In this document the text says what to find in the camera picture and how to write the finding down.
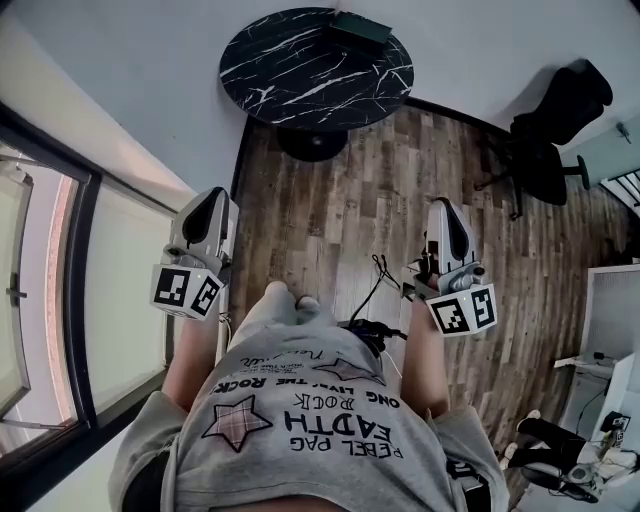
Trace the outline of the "person's left forearm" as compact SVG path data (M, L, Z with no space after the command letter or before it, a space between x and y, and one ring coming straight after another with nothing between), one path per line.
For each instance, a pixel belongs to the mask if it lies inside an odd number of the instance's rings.
M169 365L162 393L189 412L216 364L220 316L186 319Z

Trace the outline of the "person's right forearm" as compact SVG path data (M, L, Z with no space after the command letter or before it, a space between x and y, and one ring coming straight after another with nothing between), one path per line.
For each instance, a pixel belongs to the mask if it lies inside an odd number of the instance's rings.
M433 418L450 410L444 339L426 304L411 303L411 319L402 370L402 400L419 416Z

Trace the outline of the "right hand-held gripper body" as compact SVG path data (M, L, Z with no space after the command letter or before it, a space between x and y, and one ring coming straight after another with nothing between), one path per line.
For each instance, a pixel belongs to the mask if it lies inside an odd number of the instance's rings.
M444 337L478 334L497 323L494 285L475 253L469 259L440 258L427 242L421 257L402 273L402 297L425 304Z

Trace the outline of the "spare hand-held gripper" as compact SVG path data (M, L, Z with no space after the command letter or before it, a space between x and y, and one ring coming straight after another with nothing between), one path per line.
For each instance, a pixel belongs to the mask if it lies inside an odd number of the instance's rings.
M629 416L616 411L609 412L600 426L600 431L604 434L605 444L613 448L620 448L629 422Z

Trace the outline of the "light grey trousers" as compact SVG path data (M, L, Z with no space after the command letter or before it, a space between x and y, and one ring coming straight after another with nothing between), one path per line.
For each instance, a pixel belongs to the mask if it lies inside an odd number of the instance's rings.
M312 296L296 299L285 282L272 281L236 329L228 349L266 329L295 326L336 327L337 321Z

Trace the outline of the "dark green box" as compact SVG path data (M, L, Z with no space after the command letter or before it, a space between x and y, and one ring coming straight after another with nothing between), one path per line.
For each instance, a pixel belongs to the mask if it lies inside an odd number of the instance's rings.
M384 44L392 32L392 28L387 25L347 11L336 13L330 27L342 36L356 37L376 44Z

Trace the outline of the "black window frame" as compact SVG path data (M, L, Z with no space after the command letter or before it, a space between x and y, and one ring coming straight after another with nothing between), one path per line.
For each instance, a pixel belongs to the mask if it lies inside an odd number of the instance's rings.
M62 293L66 368L78 419L0 462L0 512L26 512L128 427L166 375L160 370L104 411L96 410L87 355L86 293L90 235L100 190L112 188L158 213L176 213L35 127L1 101L0 138L78 183L65 248Z

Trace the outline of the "white cabinet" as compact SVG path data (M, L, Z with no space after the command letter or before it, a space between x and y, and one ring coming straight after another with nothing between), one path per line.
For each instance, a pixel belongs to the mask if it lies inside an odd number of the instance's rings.
M640 264L588 270L581 349L613 358L640 352Z

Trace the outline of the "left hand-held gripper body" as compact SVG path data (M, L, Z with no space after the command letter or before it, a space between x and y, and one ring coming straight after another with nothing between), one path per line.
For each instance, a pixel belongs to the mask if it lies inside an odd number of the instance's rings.
M168 315L207 320L229 281L231 257L220 249L203 256L167 244L162 260L153 267L151 305Z

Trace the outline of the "black office chair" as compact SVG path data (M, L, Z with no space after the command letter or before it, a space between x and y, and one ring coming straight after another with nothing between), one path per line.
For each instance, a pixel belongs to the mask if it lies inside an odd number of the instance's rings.
M509 178L513 183L516 209L511 218L523 216L523 195L554 206L567 203L568 176L578 176L583 187L590 187L588 170L582 156L577 164L562 164L558 147L569 143L582 129L601 117L613 102L612 88L604 75L580 58L559 68L539 105L514 117L510 137L502 144L489 139L479 145L497 157L504 171L476 182L483 190Z

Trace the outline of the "grey printed t-shirt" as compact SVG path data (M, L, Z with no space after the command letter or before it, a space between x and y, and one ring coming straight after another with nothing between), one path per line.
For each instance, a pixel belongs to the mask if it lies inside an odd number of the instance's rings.
M264 329L232 348L189 411L152 394L116 456L116 512L213 512L311 496L348 512L468 512L450 467L509 493L476 410L415 413L338 327Z

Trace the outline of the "black marble round table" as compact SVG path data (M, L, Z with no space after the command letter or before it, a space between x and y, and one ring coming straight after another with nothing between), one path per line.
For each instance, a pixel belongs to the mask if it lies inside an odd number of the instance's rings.
M225 48L219 78L250 118L275 128L278 144L305 162L334 158L351 131L398 110L414 83L412 59L396 36L378 58L332 41L337 9L302 7L264 16Z

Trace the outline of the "white desk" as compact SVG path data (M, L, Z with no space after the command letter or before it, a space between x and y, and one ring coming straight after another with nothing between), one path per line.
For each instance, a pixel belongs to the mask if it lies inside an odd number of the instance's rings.
M560 426L603 448L600 426L609 412L619 412L630 417L620 448L640 454L640 405L632 403L630 391L635 358L633 353L615 359L592 352L555 360L555 371L568 369L572 374Z

